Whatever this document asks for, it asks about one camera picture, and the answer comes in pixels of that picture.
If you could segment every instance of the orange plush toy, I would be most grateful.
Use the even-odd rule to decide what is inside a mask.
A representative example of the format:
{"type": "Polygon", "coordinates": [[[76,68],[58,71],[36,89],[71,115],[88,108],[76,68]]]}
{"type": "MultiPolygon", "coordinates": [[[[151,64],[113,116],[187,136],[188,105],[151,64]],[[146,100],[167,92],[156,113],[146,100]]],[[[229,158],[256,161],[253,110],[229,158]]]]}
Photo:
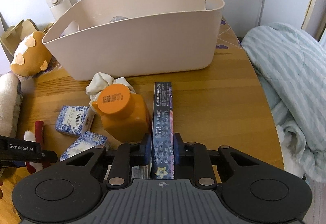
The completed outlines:
{"type": "Polygon", "coordinates": [[[44,33],[35,31],[18,45],[10,65],[13,73],[28,77],[45,71],[52,54],[42,43],[44,33]]]}

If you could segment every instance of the plush toy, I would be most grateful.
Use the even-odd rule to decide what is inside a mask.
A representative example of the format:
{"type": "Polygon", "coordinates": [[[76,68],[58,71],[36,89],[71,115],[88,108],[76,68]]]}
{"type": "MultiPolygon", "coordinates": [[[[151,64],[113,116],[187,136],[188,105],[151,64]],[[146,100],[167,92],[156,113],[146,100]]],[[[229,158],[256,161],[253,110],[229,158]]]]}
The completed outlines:
{"type": "Polygon", "coordinates": [[[16,137],[22,103],[21,82],[13,73],[0,76],[0,135],[16,137]]]}
{"type": "Polygon", "coordinates": [[[43,36],[43,32],[35,31],[18,45],[10,65],[15,74],[28,77],[48,68],[52,54],[42,43],[43,36]]]}

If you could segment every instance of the beige plastic basket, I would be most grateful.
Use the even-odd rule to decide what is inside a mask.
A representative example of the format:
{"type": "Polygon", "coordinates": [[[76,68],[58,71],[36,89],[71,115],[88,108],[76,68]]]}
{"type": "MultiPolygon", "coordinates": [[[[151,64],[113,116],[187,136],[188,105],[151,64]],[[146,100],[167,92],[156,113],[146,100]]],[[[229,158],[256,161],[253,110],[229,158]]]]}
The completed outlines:
{"type": "Polygon", "coordinates": [[[214,55],[223,0],[81,0],[43,43],[76,80],[202,69],[214,55]],[[111,22],[115,16],[128,19],[111,22]],[[61,37],[75,21],[78,32],[61,37]]]}

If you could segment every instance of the blue and white box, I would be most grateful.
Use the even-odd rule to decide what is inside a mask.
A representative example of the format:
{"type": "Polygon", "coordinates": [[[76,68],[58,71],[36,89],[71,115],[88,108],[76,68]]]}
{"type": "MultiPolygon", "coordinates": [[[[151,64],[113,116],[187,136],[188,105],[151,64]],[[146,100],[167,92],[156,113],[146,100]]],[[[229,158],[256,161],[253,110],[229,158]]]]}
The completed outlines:
{"type": "Polygon", "coordinates": [[[108,141],[107,137],[90,131],[86,131],[61,155],[60,161],[68,159],[78,153],[81,153],[98,145],[103,145],[106,147],[106,149],[110,149],[111,147],[111,144],[108,141]]]}
{"type": "Polygon", "coordinates": [[[94,111],[89,106],[64,105],[55,129],[62,134],[79,137],[90,130],[94,115],[94,111]]]}

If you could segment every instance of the light blue blanket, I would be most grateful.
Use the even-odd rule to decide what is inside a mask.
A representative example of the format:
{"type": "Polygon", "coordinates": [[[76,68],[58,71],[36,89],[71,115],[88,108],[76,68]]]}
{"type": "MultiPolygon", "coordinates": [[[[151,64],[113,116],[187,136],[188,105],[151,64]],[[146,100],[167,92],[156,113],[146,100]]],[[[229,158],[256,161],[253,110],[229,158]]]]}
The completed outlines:
{"type": "Polygon", "coordinates": [[[303,30],[272,23],[250,30],[242,46],[262,83],[276,125],[294,133],[294,156],[326,182],[326,50],[303,30]]]}

